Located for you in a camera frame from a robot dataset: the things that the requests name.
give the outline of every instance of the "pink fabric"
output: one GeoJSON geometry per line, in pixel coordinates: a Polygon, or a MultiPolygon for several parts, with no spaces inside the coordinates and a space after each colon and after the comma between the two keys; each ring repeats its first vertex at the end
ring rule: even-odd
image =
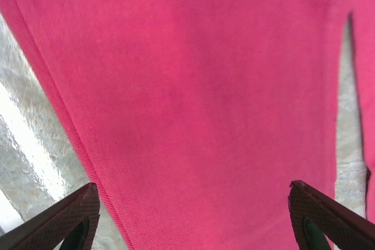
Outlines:
{"type": "Polygon", "coordinates": [[[283,250],[297,249],[291,180],[333,197],[350,12],[375,165],[373,4],[0,0],[0,9],[130,249],[283,250]]]}

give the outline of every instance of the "pink cloth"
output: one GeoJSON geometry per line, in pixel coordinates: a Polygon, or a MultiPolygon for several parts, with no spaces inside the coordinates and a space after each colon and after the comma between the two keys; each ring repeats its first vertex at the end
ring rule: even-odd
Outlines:
{"type": "Polygon", "coordinates": [[[0,0],[0,9],[130,249],[289,250],[291,180],[334,195],[350,12],[375,165],[374,4],[0,0]]]}

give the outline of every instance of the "hanging garment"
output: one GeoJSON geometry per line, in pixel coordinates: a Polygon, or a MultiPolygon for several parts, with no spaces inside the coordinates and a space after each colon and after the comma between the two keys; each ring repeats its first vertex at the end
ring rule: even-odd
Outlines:
{"type": "Polygon", "coordinates": [[[350,13],[375,165],[373,4],[0,0],[0,10],[130,249],[283,250],[297,249],[291,180],[334,196],[350,13]]]}

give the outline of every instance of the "textured grip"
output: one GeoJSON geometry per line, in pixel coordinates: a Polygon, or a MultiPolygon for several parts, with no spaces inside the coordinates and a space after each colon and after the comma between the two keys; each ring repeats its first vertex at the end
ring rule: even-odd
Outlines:
{"type": "Polygon", "coordinates": [[[375,249],[374,224],[302,181],[291,183],[289,211],[301,250],[325,249],[323,233],[341,250],[375,249]]]}
{"type": "Polygon", "coordinates": [[[97,187],[89,183],[0,237],[2,250],[91,249],[99,220],[97,187]]]}

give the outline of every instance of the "gray concrete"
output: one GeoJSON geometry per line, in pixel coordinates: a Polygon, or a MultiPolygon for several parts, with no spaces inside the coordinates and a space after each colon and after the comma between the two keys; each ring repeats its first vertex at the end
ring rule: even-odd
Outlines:
{"type": "MultiPolygon", "coordinates": [[[[348,27],[341,58],[337,129],[336,198],[363,215],[366,167],[348,27]]],[[[0,189],[26,221],[87,182],[56,114],[0,17],[0,189]]],[[[101,214],[93,249],[125,249],[104,207],[101,214]]]]}

